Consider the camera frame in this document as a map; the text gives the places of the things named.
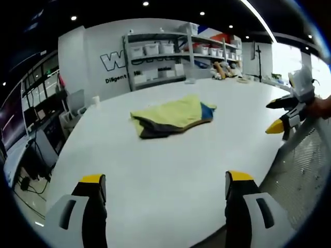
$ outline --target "cloth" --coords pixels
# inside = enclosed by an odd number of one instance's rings
[[[215,109],[215,105],[200,102],[198,96],[188,95],[177,101],[131,112],[130,115],[140,138],[160,138],[211,122]]]

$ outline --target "white table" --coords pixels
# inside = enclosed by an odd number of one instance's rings
[[[214,120],[168,138],[141,140],[130,111],[198,94],[217,105]],[[225,172],[259,185],[281,144],[265,130],[283,110],[265,108],[288,92],[235,79],[172,83],[90,107],[59,156],[47,209],[85,175],[103,173],[109,247],[190,247],[225,224]]]
[[[7,151],[4,173],[10,188],[14,185],[15,174],[28,147],[30,139],[31,138],[28,135],[23,136]]]

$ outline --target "floor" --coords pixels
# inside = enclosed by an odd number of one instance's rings
[[[19,181],[22,178],[28,176],[26,171],[21,168],[19,173]],[[46,214],[46,200],[47,200],[47,191],[49,184],[44,178],[40,178],[39,180],[31,180],[30,187],[28,190],[34,192],[42,192],[42,194],[36,194],[30,191],[22,191],[20,187],[20,183],[17,182],[14,186],[14,198],[17,201],[17,204],[22,212],[22,214],[26,217],[26,220],[34,227],[35,225],[43,226],[44,225],[44,216]]]

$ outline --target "mesh panel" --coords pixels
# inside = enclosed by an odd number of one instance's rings
[[[294,150],[271,167],[260,187],[288,211],[294,229],[312,212],[324,188],[330,167],[326,154],[326,145],[312,129]]]

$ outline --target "ceiling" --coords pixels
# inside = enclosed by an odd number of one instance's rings
[[[283,33],[312,42],[308,38],[308,26],[283,0],[249,0],[264,18],[273,32]],[[317,20],[326,8],[317,9],[308,0],[300,0],[300,4],[316,14]],[[86,28],[101,23],[132,18],[167,18],[190,21],[202,24],[229,34],[250,40],[270,42],[266,35],[254,35],[254,32],[264,32],[264,27],[240,0],[149,0],[149,6],[143,7],[141,0],[135,1],[81,1],[81,0],[33,0],[8,2],[8,17],[4,24],[4,34],[7,39],[2,46],[2,78],[0,82],[8,82],[0,90],[0,102],[7,96],[14,84],[37,61],[41,59],[43,50],[57,49],[57,39],[60,35],[80,26]],[[70,20],[72,15],[78,18]],[[31,30],[28,27],[37,23]],[[291,44],[290,40],[280,42]],[[300,42],[292,44],[303,46]]]

